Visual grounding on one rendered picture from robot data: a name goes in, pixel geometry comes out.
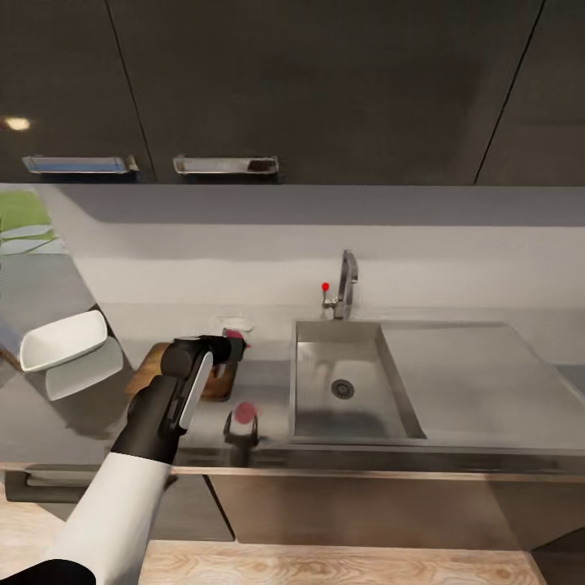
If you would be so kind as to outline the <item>cutting board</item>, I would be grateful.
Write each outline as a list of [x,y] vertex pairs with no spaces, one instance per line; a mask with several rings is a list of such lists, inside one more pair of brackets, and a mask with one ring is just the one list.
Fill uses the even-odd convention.
[[[160,362],[163,352],[169,344],[170,342],[159,342],[150,349],[147,357],[144,358],[141,366],[139,366],[136,374],[126,387],[126,393],[129,397],[135,396],[142,388],[149,386],[155,375],[162,374],[160,371]],[[236,362],[230,360],[225,367],[223,376],[221,378],[215,378],[219,365],[213,365],[204,390],[202,391],[201,398],[224,398],[228,396],[230,387],[232,386],[233,375],[235,374],[235,366]]]

